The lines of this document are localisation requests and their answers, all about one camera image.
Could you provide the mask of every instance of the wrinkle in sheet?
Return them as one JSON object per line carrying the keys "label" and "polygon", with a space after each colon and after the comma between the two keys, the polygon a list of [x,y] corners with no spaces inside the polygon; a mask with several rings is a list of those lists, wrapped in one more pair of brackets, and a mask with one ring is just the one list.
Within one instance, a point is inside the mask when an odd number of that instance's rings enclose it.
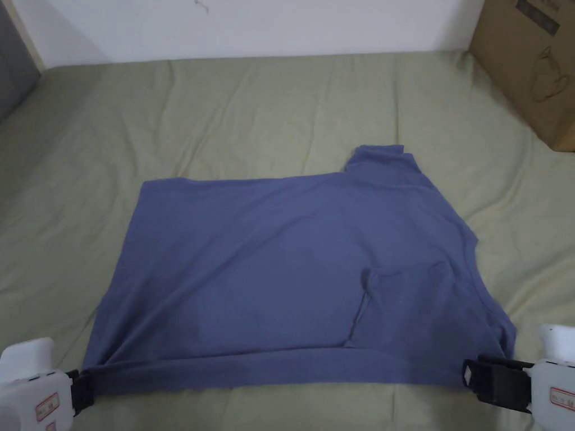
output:
{"label": "wrinkle in sheet", "polygon": [[[254,66],[248,65],[248,67],[246,67],[246,69],[242,73],[242,75],[241,75],[235,89],[233,90],[231,96],[225,102],[224,106],[219,107],[218,109],[214,110],[214,112],[212,113],[212,115],[208,119],[208,122],[207,122],[206,126],[203,128],[202,133],[200,134],[198,139],[196,139],[197,143],[193,143],[192,145],[185,145],[184,146],[184,150],[180,154],[180,156],[178,158],[179,161],[177,162],[176,167],[175,167],[175,176],[187,176],[187,175],[183,175],[183,174],[191,168],[193,161],[195,161],[196,157],[203,151],[205,146],[208,144],[208,142],[210,141],[210,139],[209,139],[210,135],[214,132],[214,130],[217,130],[221,126],[223,120],[226,118],[226,116],[228,114],[228,110],[230,108],[230,105],[235,101],[238,94],[240,94],[242,88],[244,87],[247,79],[253,73],[254,73]],[[206,166],[206,168],[209,169],[209,173],[210,173],[210,176],[212,177],[212,179],[217,179],[217,176],[213,175],[213,171],[211,170],[211,166],[208,165],[208,166]]]}
{"label": "wrinkle in sheet", "polygon": [[398,62],[399,62],[399,55],[393,56],[393,105],[395,107],[395,143],[396,145],[401,145],[401,125],[400,125],[400,107],[399,107],[399,76],[397,74],[398,71]]}
{"label": "wrinkle in sheet", "polygon": [[329,70],[329,76],[328,76],[327,81],[325,83],[325,90],[324,90],[323,98],[321,97],[321,93],[319,91],[317,92],[316,106],[314,108],[313,116],[311,119],[312,126],[311,126],[311,133],[309,136],[309,145],[308,145],[308,149],[305,153],[304,164],[303,164],[302,169],[301,169],[302,175],[305,175],[305,171],[306,171],[306,168],[308,166],[308,161],[309,161],[309,158],[312,154],[313,145],[316,142],[317,116],[319,114],[320,109],[322,108],[322,104],[328,99],[329,92],[331,91],[331,85],[332,85],[332,81],[334,79],[336,61],[337,60],[335,58],[333,58],[332,63],[331,63],[331,68]]}
{"label": "wrinkle in sheet", "polygon": [[227,427],[226,424],[228,423],[228,415],[229,415],[229,411],[230,411],[230,404],[232,401],[232,397],[234,397],[236,395],[236,392],[238,390],[241,390],[242,388],[230,388],[225,390],[226,393],[226,400],[225,400],[225,405],[224,405],[224,411],[221,414],[221,419],[220,419],[220,426],[218,427],[218,430],[220,431],[224,431],[228,428],[231,428],[232,430],[235,428],[235,424],[231,423],[231,427]]}
{"label": "wrinkle in sheet", "polygon": [[568,278],[575,268],[575,247],[570,246],[560,250],[538,265],[526,270],[523,275],[516,281],[518,288],[508,301],[505,311],[512,320],[528,309],[528,305],[537,294],[546,291],[546,286],[554,285],[554,281],[565,273]]}
{"label": "wrinkle in sheet", "polygon": [[142,163],[140,162],[140,155],[130,132],[129,121],[127,121],[122,114],[119,115],[119,119],[121,128],[119,128],[118,131],[121,133],[122,141],[125,144],[124,148],[128,156],[126,161],[132,167],[133,176],[138,177],[141,172],[140,166]]}
{"label": "wrinkle in sheet", "polygon": [[166,90],[166,96],[164,98],[164,102],[162,103],[162,107],[160,108],[160,115],[158,117],[158,120],[156,121],[154,137],[153,137],[153,142],[156,144],[157,149],[160,149],[162,147],[161,145],[162,139],[160,135],[162,134],[163,124],[166,117],[166,110],[168,108],[168,105],[170,104],[170,100],[176,85],[174,62],[168,61],[167,68],[168,68],[168,81],[169,81],[168,89]]}
{"label": "wrinkle in sheet", "polygon": [[516,168],[511,174],[507,188],[495,200],[467,216],[465,221],[469,225],[478,229],[483,224],[489,223],[493,219],[498,219],[499,214],[507,213],[508,207],[512,206],[520,197],[525,185],[524,179],[533,164],[532,141],[524,145],[524,151],[521,152],[521,156],[521,160],[516,164]]}
{"label": "wrinkle in sheet", "polygon": [[56,368],[61,368],[62,362],[64,362],[66,360],[68,354],[70,353],[70,350],[72,350],[74,348],[74,345],[76,344],[76,342],[78,342],[79,338],[82,336],[82,332],[84,332],[90,326],[90,324],[92,323],[92,321],[96,317],[97,311],[98,311],[98,307],[96,306],[93,308],[92,312],[89,314],[88,318],[86,319],[86,322],[82,325],[82,328],[78,331],[78,334],[70,342],[68,348],[66,349],[66,351],[64,352],[64,354],[62,355],[60,360],[58,360],[56,362]]}

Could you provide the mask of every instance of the t-shirt hem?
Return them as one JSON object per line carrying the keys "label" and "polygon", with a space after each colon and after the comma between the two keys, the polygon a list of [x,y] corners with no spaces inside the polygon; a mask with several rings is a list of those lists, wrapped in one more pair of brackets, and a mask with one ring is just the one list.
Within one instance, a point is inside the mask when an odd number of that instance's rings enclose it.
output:
{"label": "t-shirt hem", "polygon": [[119,362],[86,371],[96,396],[304,383],[407,383],[462,387],[459,373],[357,348],[308,348],[195,359]]}

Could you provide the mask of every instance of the red label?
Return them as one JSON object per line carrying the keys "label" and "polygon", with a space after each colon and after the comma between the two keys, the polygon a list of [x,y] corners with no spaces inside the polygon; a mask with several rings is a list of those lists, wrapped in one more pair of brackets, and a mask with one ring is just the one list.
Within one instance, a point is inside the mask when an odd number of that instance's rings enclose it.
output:
{"label": "red label", "polygon": [[58,407],[60,407],[60,397],[56,392],[36,406],[36,422],[41,422]]}
{"label": "red label", "polygon": [[549,401],[556,406],[575,411],[575,394],[556,387],[549,391]]}

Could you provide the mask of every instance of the cardboard box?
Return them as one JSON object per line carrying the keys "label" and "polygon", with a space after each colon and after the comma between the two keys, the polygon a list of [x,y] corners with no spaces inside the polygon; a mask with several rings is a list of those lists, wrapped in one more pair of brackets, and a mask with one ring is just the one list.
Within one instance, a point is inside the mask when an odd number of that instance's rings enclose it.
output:
{"label": "cardboard box", "polygon": [[575,0],[485,0],[470,51],[547,145],[575,151]]}

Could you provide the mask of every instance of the mattress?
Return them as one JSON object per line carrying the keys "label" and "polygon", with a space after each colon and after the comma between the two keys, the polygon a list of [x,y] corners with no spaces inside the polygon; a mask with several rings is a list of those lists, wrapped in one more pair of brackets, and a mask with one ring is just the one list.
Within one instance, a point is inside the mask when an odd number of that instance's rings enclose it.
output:
{"label": "mattress", "polygon": [[[467,53],[182,60],[49,70],[0,124],[0,348],[36,337],[81,365],[145,180],[341,170],[358,145],[412,152],[479,238],[517,326],[575,325],[575,155],[555,153]],[[309,384],[101,398],[75,429],[532,428],[431,386]]]}

